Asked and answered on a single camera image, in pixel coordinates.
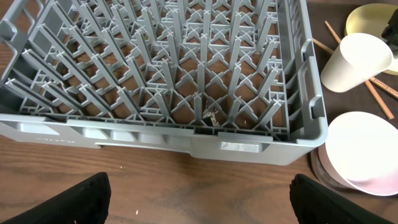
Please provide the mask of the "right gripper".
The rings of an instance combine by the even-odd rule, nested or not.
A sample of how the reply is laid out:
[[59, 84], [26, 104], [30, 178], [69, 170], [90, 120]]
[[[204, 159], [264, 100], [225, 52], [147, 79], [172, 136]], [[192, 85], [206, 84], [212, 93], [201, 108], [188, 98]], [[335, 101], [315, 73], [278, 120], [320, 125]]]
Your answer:
[[397, 10], [394, 11], [388, 21], [388, 26], [383, 30], [381, 37], [393, 52], [397, 51]]

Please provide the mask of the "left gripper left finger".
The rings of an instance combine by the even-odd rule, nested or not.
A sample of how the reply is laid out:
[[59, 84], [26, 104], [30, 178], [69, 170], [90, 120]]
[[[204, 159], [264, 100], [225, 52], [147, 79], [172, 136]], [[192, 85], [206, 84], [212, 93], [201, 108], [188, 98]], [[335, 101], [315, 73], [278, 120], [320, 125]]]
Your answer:
[[99, 172], [5, 223], [101, 223], [108, 217], [111, 186]]

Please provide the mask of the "white paper cup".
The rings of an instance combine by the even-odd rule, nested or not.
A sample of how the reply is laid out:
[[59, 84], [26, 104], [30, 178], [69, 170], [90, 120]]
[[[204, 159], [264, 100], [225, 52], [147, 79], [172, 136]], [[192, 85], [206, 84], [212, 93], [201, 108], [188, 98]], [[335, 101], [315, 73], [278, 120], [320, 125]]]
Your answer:
[[327, 61], [320, 80], [327, 89], [343, 93], [387, 70], [393, 59], [383, 40], [371, 34], [350, 34]]

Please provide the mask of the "white pink bowl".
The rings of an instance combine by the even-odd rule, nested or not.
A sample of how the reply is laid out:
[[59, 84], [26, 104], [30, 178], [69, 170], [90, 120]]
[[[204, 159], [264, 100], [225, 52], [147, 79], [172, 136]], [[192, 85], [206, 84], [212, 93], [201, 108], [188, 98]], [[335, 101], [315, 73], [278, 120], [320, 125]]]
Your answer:
[[320, 162], [338, 183], [367, 194], [397, 194], [397, 128], [371, 113], [347, 112], [328, 127]]

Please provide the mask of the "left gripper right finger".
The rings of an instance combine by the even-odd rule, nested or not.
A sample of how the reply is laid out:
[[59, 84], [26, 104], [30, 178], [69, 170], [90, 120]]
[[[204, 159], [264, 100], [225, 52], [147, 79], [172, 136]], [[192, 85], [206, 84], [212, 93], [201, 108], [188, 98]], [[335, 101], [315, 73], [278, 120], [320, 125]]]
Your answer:
[[291, 181], [290, 202], [300, 224], [392, 224], [303, 174]]

